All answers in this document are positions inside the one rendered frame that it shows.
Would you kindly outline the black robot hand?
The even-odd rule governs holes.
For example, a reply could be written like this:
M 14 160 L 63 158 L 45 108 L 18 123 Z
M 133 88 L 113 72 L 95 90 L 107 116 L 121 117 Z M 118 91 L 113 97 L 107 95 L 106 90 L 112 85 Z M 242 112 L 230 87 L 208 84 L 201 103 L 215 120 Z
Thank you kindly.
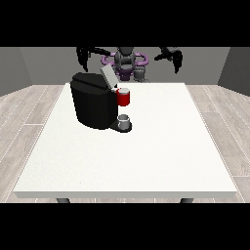
M 97 47 L 77 47 L 76 55 L 79 64 L 83 67 L 85 71 L 88 71 L 88 59 L 91 57 L 91 54 L 97 54 L 102 56 L 109 56 L 110 51 Z
M 177 47 L 161 47 L 161 53 L 154 59 L 156 61 L 168 60 L 172 62 L 175 68 L 175 73 L 179 72 L 179 69 L 183 64 L 183 54 Z

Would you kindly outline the pale grey machine lid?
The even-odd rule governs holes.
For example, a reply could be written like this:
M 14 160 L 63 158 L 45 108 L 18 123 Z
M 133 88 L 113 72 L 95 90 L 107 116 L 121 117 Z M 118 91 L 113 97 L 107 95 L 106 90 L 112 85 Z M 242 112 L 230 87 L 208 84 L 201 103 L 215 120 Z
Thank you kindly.
M 110 64 L 103 66 L 101 68 L 101 73 L 110 89 L 119 82 Z

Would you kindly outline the small grey coffee pod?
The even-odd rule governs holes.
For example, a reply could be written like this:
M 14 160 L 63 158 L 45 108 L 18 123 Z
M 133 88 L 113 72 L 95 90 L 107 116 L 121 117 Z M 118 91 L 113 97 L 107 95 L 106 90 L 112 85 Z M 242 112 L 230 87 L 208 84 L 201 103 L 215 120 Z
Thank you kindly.
M 143 82 L 145 80 L 146 69 L 144 67 L 136 67 L 134 70 L 134 79 Z

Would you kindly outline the black coffee machine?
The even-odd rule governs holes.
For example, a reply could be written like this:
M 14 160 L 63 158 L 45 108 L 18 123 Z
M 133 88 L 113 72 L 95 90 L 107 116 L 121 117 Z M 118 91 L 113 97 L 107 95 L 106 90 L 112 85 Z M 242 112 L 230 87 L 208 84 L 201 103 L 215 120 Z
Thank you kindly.
M 120 133 L 132 130 L 132 123 L 126 130 L 118 128 L 118 108 L 114 86 L 110 89 L 101 74 L 78 72 L 72 76 L 70 89 L 77 119 L 83 125 L 99 130 L 113 129 Z

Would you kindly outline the red pod holder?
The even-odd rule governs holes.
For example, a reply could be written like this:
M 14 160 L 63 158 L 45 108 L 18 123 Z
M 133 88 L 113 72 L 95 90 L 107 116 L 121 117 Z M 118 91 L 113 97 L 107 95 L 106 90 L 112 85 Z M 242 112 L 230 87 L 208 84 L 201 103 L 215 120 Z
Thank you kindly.
M 130 103 L 130 90 L 128 88 L 120 88 L 116 91 L 117 104 L 126 106 Z

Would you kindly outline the small grey cup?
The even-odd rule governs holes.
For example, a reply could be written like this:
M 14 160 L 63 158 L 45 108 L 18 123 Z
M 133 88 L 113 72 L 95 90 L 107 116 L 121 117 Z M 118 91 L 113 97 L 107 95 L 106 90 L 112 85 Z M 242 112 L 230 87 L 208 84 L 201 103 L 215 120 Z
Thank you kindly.
M 126 130 L 130 126 L 130 118 L 127 114 L 120 114 L 117 117 L 118 128 L 121 130 Z

